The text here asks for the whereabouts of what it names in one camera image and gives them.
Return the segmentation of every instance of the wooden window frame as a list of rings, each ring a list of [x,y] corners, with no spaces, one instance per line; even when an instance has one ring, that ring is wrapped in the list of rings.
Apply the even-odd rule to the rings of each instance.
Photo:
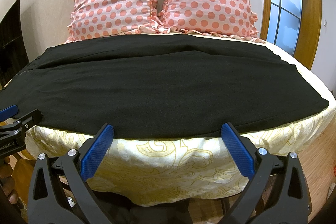
[[[267,39],[271,0],[264,0],[260,38]],[[322,21],[322,0],[302,0],[301,25],[294,58],[311,69],[314,62]]]

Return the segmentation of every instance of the cream patterned bedspread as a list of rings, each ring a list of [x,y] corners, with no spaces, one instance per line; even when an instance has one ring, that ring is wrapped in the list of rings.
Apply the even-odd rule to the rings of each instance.
[[[335,99],[317,76],[282,49],[268,42],[256,44],[295,64],[303,78],[330,105],[314,116],[265,131],[247,132],[243,136],[272,154],[300,152],[331,121],[336,112]],[[49,156],[60,156],[71,148],[79,148],[88,138],[91,136],[36,126],[27,132],[26,144],[27,150],[35,158],[42,152]],[[191,197],[231,196],[242,191],[247,181],[239,173],[220,138],[192,138],[115,139],[95,177],[89,179],[88,183],[93,190],[120,193],[135,204],[152,206]]]

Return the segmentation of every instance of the metal screw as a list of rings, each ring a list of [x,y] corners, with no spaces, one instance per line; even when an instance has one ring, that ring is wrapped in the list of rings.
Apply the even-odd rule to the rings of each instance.
[[[295,152],[290,152],[289,154],[293,159],[296,159],[297,158],[297,153]]]
[[[68,155],[69,155],[69,156],[74,156],[74,155],[76,155],[76,154],[77,154],[76,149],[70,149],[70,150],[68,151]]]
[[[259,148],[258,152],[259,152],[260,155],[266,155],[267,154],[267,150],[265,148],[263,148],[263,147]]]
[[[45,153],[39,154],[39,160],[43,160],[45,158]]]

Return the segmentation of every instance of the dark cabinet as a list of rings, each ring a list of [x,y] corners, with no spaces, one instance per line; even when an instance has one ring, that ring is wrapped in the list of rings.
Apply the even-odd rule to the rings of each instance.
[[[0,85],[5,86],[28,63],[17,0],[0,23]]]

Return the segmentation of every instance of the folded black cloth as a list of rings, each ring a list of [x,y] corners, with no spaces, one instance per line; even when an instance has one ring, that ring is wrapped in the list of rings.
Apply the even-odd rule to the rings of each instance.
[[[41,126],[115,138],[219,137],[314,115],[329,102],[268,48],[190,35],[123,35],[48,48],[0,92],[16,118],[38,108]]]

